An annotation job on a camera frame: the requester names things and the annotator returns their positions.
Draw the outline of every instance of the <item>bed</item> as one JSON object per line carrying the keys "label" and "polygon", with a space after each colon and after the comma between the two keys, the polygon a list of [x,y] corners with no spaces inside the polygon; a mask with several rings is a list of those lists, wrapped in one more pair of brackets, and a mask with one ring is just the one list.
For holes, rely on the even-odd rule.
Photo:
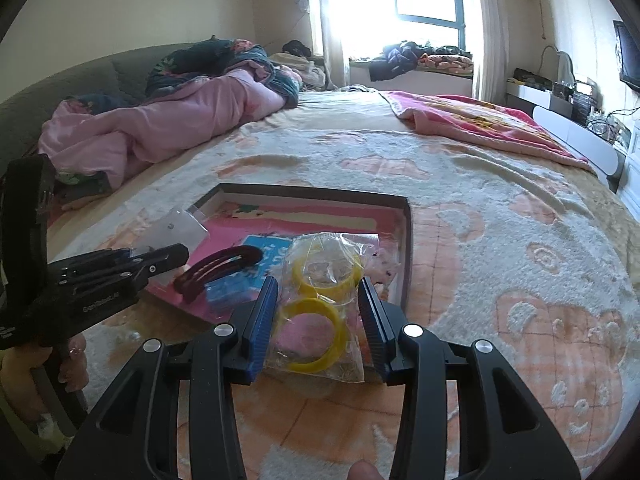
{"label": "bed", "polygon": [[[219,182],[407,196],[409,319],[446,340],[497,344],[583,478],[595,478],[640,400],[640,231],[595,176],[418,136],[378,93],[306,92],[299,107],[156,164],[111,196],[63,214],[49,230],[50,257],[134,244],[151,222]],[[206,328],[148,297],[92,328],[90,403],[145,339],[177,342]],[[254,386],[234,390],[248,476],[344,478],[359,459],[388,476],[402,394],[401,386],[265,371]],[[452,409],[448,478],[456,476],[457,430]],[[186,435],[185,425],[178,434]],[[183,478],[187,460],[183,454]]]}

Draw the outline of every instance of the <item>black tool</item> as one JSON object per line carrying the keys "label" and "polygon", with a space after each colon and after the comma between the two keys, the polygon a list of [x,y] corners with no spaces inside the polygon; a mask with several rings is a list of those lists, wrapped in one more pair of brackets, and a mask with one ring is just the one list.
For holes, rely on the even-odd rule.
{"label": "black tool", "polygon": [[458,386],[460,479],[580,479],[558,430],[491,342],[441,341],[380,301],[369,278],[358,305],[377,372],[388,386],[405,384],[391,479],[444,478],[447,380]]}
{"label": "black tool", "polygon": [[[267,278],[257,301],[189,343],[145,342],[92,410],[56,480],[175,480],[180,380],[191,380],[193,480],[246,478],[231,384],[250,384],[262,368],[277,290]],[[444,478],[447,380],[458,383],[461,479],[580,479],[558,431],[489,341],[441,341],[380,301],[369,278],[358,304],[376,370],[389,386],[405,385],[391,479]]]}
{"label": "black tool", "polygon": [[58,382],[67,341],[136,303],[150,277],[185,264],[189,251],[181,244],[139,255],[106,249],[47,265],[54,177],[46,155],[14,160],[6,172],[1,227],[7,283],[0,350],[28,342],[54,348],[33,378],[60,430],[72,436],[86,418],[86,403],[81,392],[67,393]]}
{"label": "black tool", "polygon": [[267,277],[258,299],[188,343],[149,339],[107,388],[65,453],[57,480],[177,480],[181,380],[190,380],[189,437],[194,480],[246,478],[231,384],[262,369],[278,297]]}

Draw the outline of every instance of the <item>window frame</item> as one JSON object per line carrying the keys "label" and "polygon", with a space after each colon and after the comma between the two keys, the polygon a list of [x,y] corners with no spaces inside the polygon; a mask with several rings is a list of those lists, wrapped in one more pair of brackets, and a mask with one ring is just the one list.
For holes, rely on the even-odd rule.
{"label": "window frame", "polygon": [[466,50],[466,25],[465,7],[463,0],[454,0],[456,5],[456,21],[441,20],[439,18],[429,18],[428,16],[414,16],[412,14],[398,13],[398,0],[394,0],[396,6],[396,16],[403,22],[426,23],[427,25],[437,25],[439,27],[455,28],[458,31],[458,48]]}

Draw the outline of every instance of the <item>white cabinet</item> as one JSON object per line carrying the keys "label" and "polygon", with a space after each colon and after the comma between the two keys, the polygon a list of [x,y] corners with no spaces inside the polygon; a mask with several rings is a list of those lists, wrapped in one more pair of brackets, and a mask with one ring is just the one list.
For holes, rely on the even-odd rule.
{"label": "white cabinet", "polygon": [[615,190],[617,179],[622,174],[625,155],[580,124],[546,108],[536,106],[533,119],[546,128],[569,152],[586,158],[598,179],[606,186],[613,186]]}
{"label": "white cabinet", "polygon": [[547,110],[568,118],[571,117],[571,113],[574,110],[574,106],[570,102],[556,97],[551,92],[545,92],[526,85],[519,85],[511,81],[507,81],[507,98],[509,96],[517,97],[533,105],[542,106]]}
{"label": "white cabinet", "polygon": [[420,95],[462,95],[471,97],[473,81],[464,77],[411,70],[386,81],[371,81],[367,63],[352,63],[350,83],[369,86],[380,91],[402,90]]}
{"label": "white cabinet", "polygon": [[629,151],[618,188],[620,200],[633,217],[640,221],[640,121],[631,136]]}

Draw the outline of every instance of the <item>television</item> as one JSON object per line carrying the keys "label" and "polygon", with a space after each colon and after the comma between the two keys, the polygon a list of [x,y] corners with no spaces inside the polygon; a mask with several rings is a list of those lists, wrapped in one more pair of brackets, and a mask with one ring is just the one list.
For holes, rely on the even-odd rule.
{"label": "television", "polygon": [[616,27],[616,54],[620,66],[620,81],[640,92],[640,48],[623,22],[613,22]]}

